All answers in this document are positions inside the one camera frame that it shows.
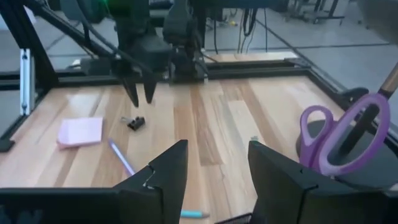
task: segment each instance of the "wood grain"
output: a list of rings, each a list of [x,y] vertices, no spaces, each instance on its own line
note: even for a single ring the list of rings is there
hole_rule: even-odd
[[[293,57],[256,54],[252,59],[276,56]],[[250,55],[221,58],[250,60]],[[137,89],[140,102],[145,102],[142,85]],[[183,208],[204,210],[211,217],[181,223],[214,223],[254,206],[257,196],[247,161],[250,138],[297,160],[299,117],[314,104],[327,106],[336,117],[342,114],[306,77],[160,84],[154,102],[139,108],[121,86],[53,89],[15,133],[12,151],[0,154],[0,187],[111,187],[126,174],[107,138],[114,139],[135,170],[179,139],[188,139]],[[103,142],[60,151],[56,137],[62,119],[87,116],[104,117]],[[133,132],[119,121],[122,116],[144,116],[146,125]]]

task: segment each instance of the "black binder clip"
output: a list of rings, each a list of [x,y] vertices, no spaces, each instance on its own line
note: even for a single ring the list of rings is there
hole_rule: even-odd
[[[133,131],[137,131],[142,125],[145,124],[144,117],[136,117],[135,119],[122,117],[121,121],[127,123],[127,127],[131,128]]]

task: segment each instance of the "workbench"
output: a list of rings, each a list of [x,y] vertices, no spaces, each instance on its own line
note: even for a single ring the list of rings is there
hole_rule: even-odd
[[[217,55],[219,62],[283,60],[293,53]],[[145,102],[142,85],[138,85]],[[311,105],[343,114],[307,77],[215,80],[205,84],[159,84],[151,105],[135,108],[122,86],[54,88],[12,137],[16,144],[0,154],[0,187],[112,187],[127,175],[109,148],[113,138],[135,170],[180,139],[188,139],[188,181],[183,209],[203,210],[210,218],[182,223],[214,223],[253,210],[257,199],[248,167],[251,138],[298,161],[299,118]],[[103,116],[103,142],[59,150],[56,138],[65,118]],[[131,131],[122,116],[143,116],[146,125]],[[311,120],[322,119],[319,114]]]

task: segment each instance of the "scissors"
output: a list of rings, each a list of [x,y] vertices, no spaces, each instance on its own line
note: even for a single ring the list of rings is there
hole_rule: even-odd
[[[369,105],[376,105],[379,108],[380,117],[380,123],[372,142],[355,160],[340,166],[330,164],[328,161],[329,153],[347,127],[350,126],[351,121],[355,119],[355,116]],[[320,111],[325,115],[325,124],[318,135],[312,138],[308,132],[308,117],[315,111]],[[390,107],[388,101],[378,93],[361,97],[338,121],[333,119],[333,114],[326,107],[320,105],[310,106],[304,110],[300,118],[300,163],[326,176],[337,176],[353,172],[365,165],[377,153],[387,136],[389,124]]]

